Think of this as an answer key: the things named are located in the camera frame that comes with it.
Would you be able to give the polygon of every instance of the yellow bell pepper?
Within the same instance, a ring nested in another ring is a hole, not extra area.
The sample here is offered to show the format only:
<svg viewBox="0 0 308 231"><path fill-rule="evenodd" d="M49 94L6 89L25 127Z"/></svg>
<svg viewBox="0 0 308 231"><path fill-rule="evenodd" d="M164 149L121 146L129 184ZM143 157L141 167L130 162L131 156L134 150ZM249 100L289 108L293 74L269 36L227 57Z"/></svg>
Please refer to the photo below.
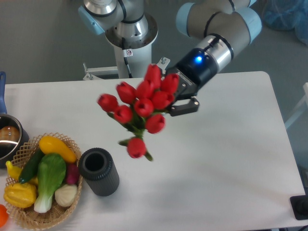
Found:
<svg viewBox="0 0 308 231"><path fill-rule="evenodd" d="M54 136L44 136L39 142L39 148L44 154L57 153L67 163L75 163L77 157L75 153L59 138Z"/></svg>
<svg viewBox="0 0 308 231"><path fill-rule="evenodd" d="M5 187L3 198L13 206L28 208L37 198L36 187L29 183L15 183Z"/></svg>
<svg viewBox="0 0 308 231"><path fill-rule="evenodd" d="M14 180L18 181L22 169L20 167L12 165L10 161L5 162L5 165L8 169L9 176L12 177ZM34 177L28 183L38 185L38 182L38 178Z"/></svg>

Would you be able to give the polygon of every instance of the blue light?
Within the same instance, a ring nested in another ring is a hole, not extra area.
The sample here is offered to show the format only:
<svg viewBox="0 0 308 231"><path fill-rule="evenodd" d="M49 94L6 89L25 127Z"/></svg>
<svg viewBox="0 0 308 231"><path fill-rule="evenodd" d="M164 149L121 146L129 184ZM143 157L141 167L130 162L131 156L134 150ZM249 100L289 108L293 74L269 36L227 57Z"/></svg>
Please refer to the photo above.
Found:
<svg viewBox="0 0 308 231"><path fill-rule="evenodd" d="M202 57L201 57L201 56L197 56L197 57L194 59L194 61L195 61L197 64L199 64L199 63L202 62Z"/></svg>

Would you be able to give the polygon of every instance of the woven basket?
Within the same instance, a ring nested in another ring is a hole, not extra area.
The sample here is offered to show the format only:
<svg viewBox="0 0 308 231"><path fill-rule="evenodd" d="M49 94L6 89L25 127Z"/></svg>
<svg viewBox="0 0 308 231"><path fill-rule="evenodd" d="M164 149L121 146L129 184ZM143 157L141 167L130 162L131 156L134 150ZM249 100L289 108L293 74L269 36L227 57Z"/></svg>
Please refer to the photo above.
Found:
<svg viewBox="0 0 308 231"><path fill-rule="evenodd" d="M63 134L45 133L44 135L34 137L32 140L29 140L29 142L24 143L24 145L20 147L20 149L17 151L16 155L14 156L14 159L12 160L12 164L14 166L23 168L25 163L29 160L29 158L33 155L33 153L38 149L39 140L44 136L54 136L54 137L61 139L71 150L73 150L73 152L76 154L77 159L79 160L81 156L81 152L77 144L73 140L71 140L69 137ZM13 178L8 177L6 179L6 186L13 184L13 183L16 183L16 181ZM23 227L24 229L29 229L29 230L49 229L63 222L74 211L78 203L79 197L80 197L81 186L82 186L81 176L79 178L77 186L78 186L78 192L77 192L74 202L72 203L70 207L62 207L58 205L55 199L53 198L51 209L47 213L35 212L33 205L29 208L18 208L9 203L6 204L7 212L10 214L10 217L13 219L13 221L17 225Z"/></svg>

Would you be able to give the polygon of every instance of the red tulip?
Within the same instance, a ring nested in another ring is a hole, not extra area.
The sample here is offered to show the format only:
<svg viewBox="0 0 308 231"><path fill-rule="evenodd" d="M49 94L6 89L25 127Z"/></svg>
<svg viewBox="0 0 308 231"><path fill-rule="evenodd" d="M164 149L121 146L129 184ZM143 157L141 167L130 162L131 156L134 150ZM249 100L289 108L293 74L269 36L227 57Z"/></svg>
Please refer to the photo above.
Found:
<svg viewBox="0 0 308 231"><path fill-rule="evenodd" d="M161 70L157 65L149 65L144 80L150 80L154 84L154 89L160 88Z"/></svg>
<svg viewBox="0 0 308 231"><path fill-rule="evenodd" d="M118 106L115 109L114 115L115 115L115 120L121 124L128 123L133 118L133 112L126 105Z"/></svg>
<svg viewBox="0 0 308 231"><path fill-rule="evenodd" d="M134 109L141 117L148 117L154 111L154 106L151 100L143 98L135 102Z"/></svg>
<svg viewBox="0 0 308 231"><path fill-rule="evenodd" d="M150 98L154 92L154 83L151 80L144 80L136 89L136 97L138 99Z"/></svg>
<svg viewBox="0 0 308 231"><path fill-rule="evenodd" d="M160 132L165 126L165 118L162 114L156 114L147 119L145 128L149 133L154 134Z"/></svg>
<svg viewBox="0 0 308 231"><path fill-rule="evenodd" d="M160 90L173 94L177 91L178 85L179 76L177 74L169 74L162 81Z"/></svg>
<svg viewBox="0 0 308 231"><path fill-rule="evenodd" d="M124 103L132 104L136 99L136 89L126 82L117 85L116 91Z"/></svg>
<svg viewBox="0 0 308 231"><path fill-rule="evenodd" d="M155 109L165 109L174 101L174 96L171 93L165 91L157 91L152 97L152 102Z"/></svg>
<svg viewBox="0 0 308 231"><path fill-rule="evenodd" d="M97 103L106 112L113 112L118 107L116 97L110 94L101 95Z"/></svg>
<svg viewBox="0 0 308 231"><path fill-rule="evenodd" d="M132 138L128 142L127 152L131 158L139 158L145 155L146 147L142 139Z"/></svg>

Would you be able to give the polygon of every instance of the bok choy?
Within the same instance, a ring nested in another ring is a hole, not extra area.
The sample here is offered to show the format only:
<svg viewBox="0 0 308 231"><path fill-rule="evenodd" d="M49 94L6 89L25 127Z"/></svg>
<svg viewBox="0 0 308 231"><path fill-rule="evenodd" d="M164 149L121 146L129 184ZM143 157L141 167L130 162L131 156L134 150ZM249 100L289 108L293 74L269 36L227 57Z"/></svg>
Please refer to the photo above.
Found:
<svg viewBox="0 0 308 231"><path fill-rule="evenodd" d="M34 211L46 213L52 205L52 196L65 178L66 164L59 154L48 154L38 166L38 198Z"/></svg>

